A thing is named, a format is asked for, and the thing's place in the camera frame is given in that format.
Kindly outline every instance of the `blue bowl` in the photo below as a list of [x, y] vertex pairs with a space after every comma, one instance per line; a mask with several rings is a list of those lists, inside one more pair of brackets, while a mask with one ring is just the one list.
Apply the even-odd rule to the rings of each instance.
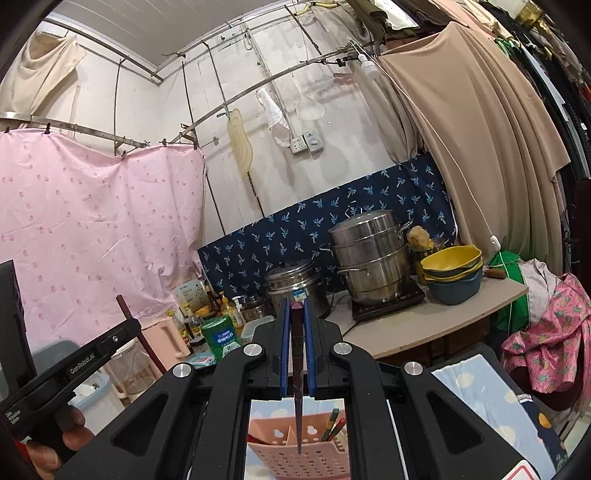
[[429, 282], [429, 291], [436, 300], [445, 305], [457, 305], [473, 297], [480, 290], [482, 269], [467, 278], [455, 282]]

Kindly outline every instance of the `utensil holder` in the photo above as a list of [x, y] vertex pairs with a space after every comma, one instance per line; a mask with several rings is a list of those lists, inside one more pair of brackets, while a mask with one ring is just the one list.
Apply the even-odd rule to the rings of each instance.
[[[248, 442], [248, 446], [277, 480], [350, 478], [349, 446], [337, 439], [320, 441], [329, 415], [303, 416], [301, 454], [297, 452], [295, 417], [251, 420], [248, 433], [270, 445]], [[344, 415], [341, 410], [336, 421]]]

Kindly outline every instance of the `pot handle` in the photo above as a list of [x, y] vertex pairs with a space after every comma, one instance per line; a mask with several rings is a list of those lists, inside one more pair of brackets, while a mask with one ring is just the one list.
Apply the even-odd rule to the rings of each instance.
[[414, 220], [410, 220], [409, 222], [406, 222], [402, 227], [400, 227], [400, 231], [404, 231], [407, 228], [410, 228], [410, 226], [413, 224]]
[[340, 268], [337, 270], [339, 275], [343, 275], [347, 272], [365, 272], [365, 274], [369, 277], [369, 270], [367, 268]]

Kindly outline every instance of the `pot lid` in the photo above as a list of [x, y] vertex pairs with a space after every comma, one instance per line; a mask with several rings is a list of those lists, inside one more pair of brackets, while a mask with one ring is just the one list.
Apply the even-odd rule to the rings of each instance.
[[335, 243], [342, 244], [366, 238], [396, 226], [392, 210], [374, 210], [347, 218], [341, 223], [337, 223], [329, 232]]
[[267, 275], [265, 279], [269, 283], [282, 280], [283, 278], [290, 278], [296, 275], [303, 275], [308, 270], [314, 269], [314, 262], [312, 260], [296, 260], [293, 262], [286, 262], [284, 265], [274, 268]]

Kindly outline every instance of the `stainless steel pot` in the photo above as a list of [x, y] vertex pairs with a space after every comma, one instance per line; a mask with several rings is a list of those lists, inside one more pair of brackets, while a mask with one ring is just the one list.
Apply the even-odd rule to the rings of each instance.
[[329, 230], [335, 245], [349, 244], [377, 233], [401, 229], [392, 210], [361, 213], [337, 223]]
[[340, 268], [345, 275], [351, 298], [361, 304], [374, 305], [396, 299], [401, 294], [400, 285], [409, 275], [406, 247], [377, 260], [352, 267]]
[[311, 298], [318, 317], [328, 314], [330, 304], [326, 298], [325, 285], [320, 274], [316, 273], [312, 260], [289, 262], [274, 268], [265, 279], [275, 311], [278, 311], [283, 299], [302, 301]]
[[332, 251], [338, 266], [351, 267], [385, 257], [404, 247], [405, 243], [402, 228], [394, 227], [348, 244], [323, 244], [319, 250]]
[[267, 315], [275, 316], [275, 309], [268, 297], [249, 297], [240, 310], [245, 322], [262, 319]]
[[340, 267], [359, 265], [402, 248], [406, 243], [403, 230], [410, 224], [399, 226], [392, 210], [362, 213], [332, 227], [334, 244], [319, 248], [327, 251], [330, 247]]

